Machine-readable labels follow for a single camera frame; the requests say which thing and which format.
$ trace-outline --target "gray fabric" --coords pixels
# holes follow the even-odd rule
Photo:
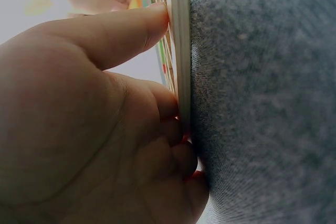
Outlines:
[[[191,0],[200,223],[336,223],[336,0]]]

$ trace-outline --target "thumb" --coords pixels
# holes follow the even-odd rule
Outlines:
[[[63,38],[80,47],[97,68],[106,70],[153,47],[166,33],[164,4],[44,23],[30,31]]]
[[[127,9],[126,4],[116,0],[71,0],[75,13],[95,15]]]

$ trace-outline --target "fingernail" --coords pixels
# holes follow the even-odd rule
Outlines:
[[[156,9],[166,9],[166,5],[164,4],[164,2],[157,2],[157,3],[151,4],[148,7],[149,8],[156,8]]]

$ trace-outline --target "denim fabric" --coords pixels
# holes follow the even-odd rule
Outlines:
[[[200,223],[336,223],[336,0],[191,0]]]

